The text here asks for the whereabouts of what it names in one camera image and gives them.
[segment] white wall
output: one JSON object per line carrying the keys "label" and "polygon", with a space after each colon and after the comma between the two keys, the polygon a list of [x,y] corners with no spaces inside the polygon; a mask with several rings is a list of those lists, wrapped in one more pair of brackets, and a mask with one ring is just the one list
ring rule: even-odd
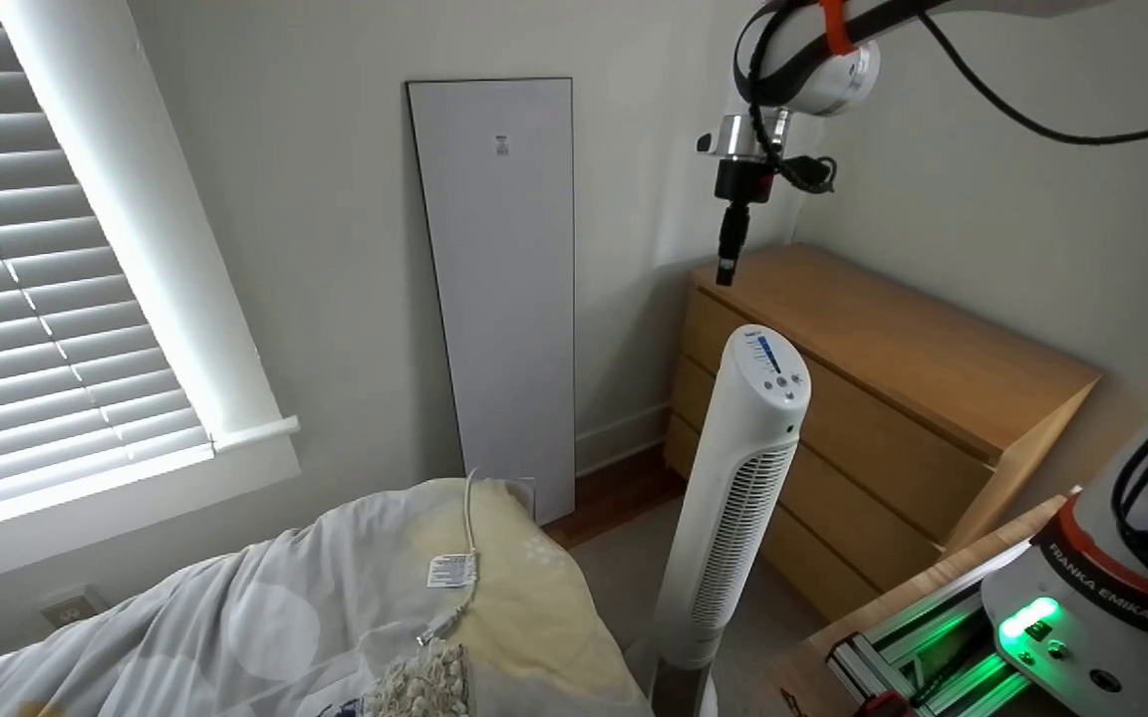
{"label": "white wall", "polygon": [[0,576],[0,647],[45,633],[34,596],[58,585],[122,596],[456,464],[409,74],[575,74],[577,460],[658,438],[681,273],[722,211],[692,139],[726,106],[750,7],[131,0],[280,407],[302,416],[302,477]]}
{"label": "white wall", "polygon": [[[1148,5],[941,25],[1040,118],[1148,127]],[[1148,415],[1148,142],[1052,148],[987,110],[926,29],[879,46],[875,92],[823,136],[839,188],[805,207],[797,234],[1102,367],[1102,390],[1024,503],[1088,481]]]}

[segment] white window blinds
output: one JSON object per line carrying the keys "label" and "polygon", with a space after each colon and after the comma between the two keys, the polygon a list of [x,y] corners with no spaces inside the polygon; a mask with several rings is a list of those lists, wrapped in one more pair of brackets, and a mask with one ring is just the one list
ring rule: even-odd
{"label": "white window blinds", "polygon": [[0,499],[207,448],[0,29]]}

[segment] tower fan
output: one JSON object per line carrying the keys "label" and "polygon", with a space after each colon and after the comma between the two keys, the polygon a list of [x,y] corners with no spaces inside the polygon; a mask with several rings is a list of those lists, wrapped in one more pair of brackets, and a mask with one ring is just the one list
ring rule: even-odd
{"label": "tower fan", "polygon": [[809,395],[809,367],[775,329],[750,321],[730,333],[668,543],[654,633],[631,653],[660,717],[718,711],[709,663],[765,543]]}

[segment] wooden dresser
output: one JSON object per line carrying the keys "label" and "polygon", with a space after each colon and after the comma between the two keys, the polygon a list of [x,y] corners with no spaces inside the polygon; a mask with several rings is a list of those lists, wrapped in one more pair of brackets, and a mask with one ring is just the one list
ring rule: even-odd
{"label": "wooden dresser", "polygon": [[1100,370],[815,248],[692,273],[664,460],[688,475],[726,333],[765,321],[811,370],[805,444],[759,557],[839,616],[981,536]]}

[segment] white comforter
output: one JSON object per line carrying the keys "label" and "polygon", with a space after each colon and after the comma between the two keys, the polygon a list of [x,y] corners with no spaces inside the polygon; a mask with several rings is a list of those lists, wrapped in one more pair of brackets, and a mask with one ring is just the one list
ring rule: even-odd
{"label": "white comforter", "polygon": [[456,477],[338,505],[3,653],[0,711],[648,711],[575,557],[502,481],[472,481],[471,513],[476,588],[442,641],[419,633],[464,596],[427,585],[464,548]]}

